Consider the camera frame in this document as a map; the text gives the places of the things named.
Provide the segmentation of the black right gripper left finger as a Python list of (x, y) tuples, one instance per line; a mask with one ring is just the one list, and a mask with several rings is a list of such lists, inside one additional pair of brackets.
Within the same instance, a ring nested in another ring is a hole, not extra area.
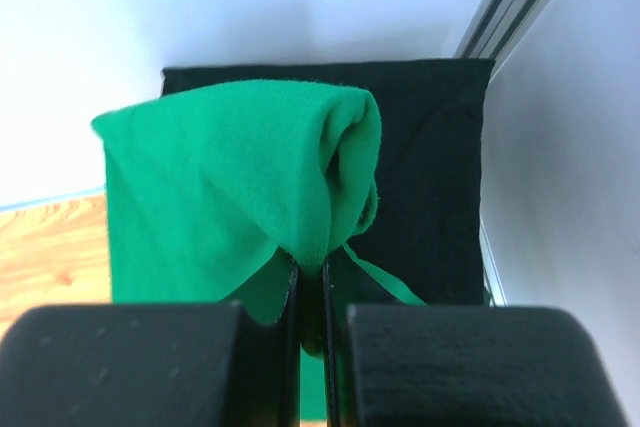
[(243, 301), (251, 333), (244, 341), (239, 388), (241, 426), (299, 424), (300, 347), (297, 325), (299, 268), (267, 287), (250, 282)]

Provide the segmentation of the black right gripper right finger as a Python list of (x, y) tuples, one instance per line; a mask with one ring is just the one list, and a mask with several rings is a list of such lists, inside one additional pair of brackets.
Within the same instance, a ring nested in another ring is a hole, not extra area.
[(323, 266), (322, 300), (327, 422), (356, 426), (348, 308), (352, 304), (397, 304), (399, 300), (350, 260), (330, 260)]

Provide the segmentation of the green t shirt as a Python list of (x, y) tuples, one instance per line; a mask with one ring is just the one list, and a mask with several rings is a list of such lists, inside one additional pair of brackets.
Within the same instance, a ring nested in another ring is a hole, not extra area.
[(364, 89), (224, 82), (101, 114), (112, 298), (240, 300), (273, 321), (291, 270), (326, 258), (408, 304), (352, 237), (373, 223), (381, 115)]

